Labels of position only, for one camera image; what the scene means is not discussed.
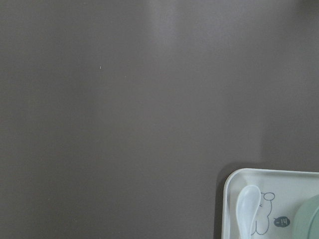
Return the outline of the white ceramic spoon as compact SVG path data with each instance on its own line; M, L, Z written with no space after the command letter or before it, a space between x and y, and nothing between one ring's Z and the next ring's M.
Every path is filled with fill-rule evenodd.
M259 208L261 191L256 185L247 185L236 201L236 221L240 239L250 239L254 218Z

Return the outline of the cream rabbit tray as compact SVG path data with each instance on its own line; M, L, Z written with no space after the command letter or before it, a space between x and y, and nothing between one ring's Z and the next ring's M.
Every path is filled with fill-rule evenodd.
M319 193L319 174L268 169L243 168L226 179L223 190L223 239L239 238L236 201L247 185L261 191L258 212L251 230L253 239L291 239L293 221L302 203Z

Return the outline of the green bowl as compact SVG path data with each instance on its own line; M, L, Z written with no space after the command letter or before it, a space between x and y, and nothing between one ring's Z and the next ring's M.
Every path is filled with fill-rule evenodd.
M319 196L315 195L299 207L294 218L294 239L319 238Z

